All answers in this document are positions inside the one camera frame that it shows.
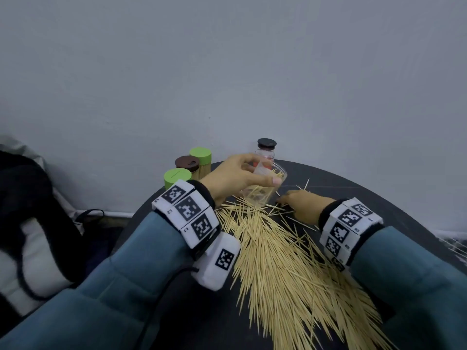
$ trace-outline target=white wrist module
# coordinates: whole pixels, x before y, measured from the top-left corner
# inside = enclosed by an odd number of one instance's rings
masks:
[[[240,241],[234,236],[221,232],[213,244],[193,266],[199,269],[191,276],[203,287],[217,291],[225,283],[240,252]]]
[[[329,214],[319,242],[325,251],[345,266],[360,235],[377,223],[383,223],[382,218],[353,198]]]
[[[190,183],[178,180],[152,202],[178,229],[190,249],[195,248],[219,226],[213,208]]]

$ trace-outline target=green lid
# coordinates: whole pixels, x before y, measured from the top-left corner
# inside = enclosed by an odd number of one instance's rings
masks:
[[[189,181],[191,179],[191,172],[184,168],[170,169],[164,174],[165,188],[170,188],[176,181]]]
[[[190,150],[190,155],[199,159],[201,166],[211,163],[211,150],[204,147],[194,147]]]

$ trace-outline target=black jar lid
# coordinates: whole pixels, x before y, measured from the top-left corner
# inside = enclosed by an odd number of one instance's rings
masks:
[[[266,150],[274,150],[277,142],[272,139],[262,138],[258,140],[258,147]]]

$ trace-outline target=green-lidded container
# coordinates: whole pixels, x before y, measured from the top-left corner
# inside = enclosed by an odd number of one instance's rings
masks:
[[[170,169],[164,173],[165,188],[170,188],[176,181],[189,181],[191,179],[191,172],[184,168]]]
[[[190,150],[190,156],[199,159],[199,179],[211,173],[211,150],[205,147],[194,147]]]

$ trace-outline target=right hand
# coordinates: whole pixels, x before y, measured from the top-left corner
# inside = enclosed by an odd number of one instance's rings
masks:
[[[278,203],[289,204],[295,210],[297,220],[312,225],[318,225],[319,215],[333,201],[335,200],[306,190],[289,190],[277,199]]]

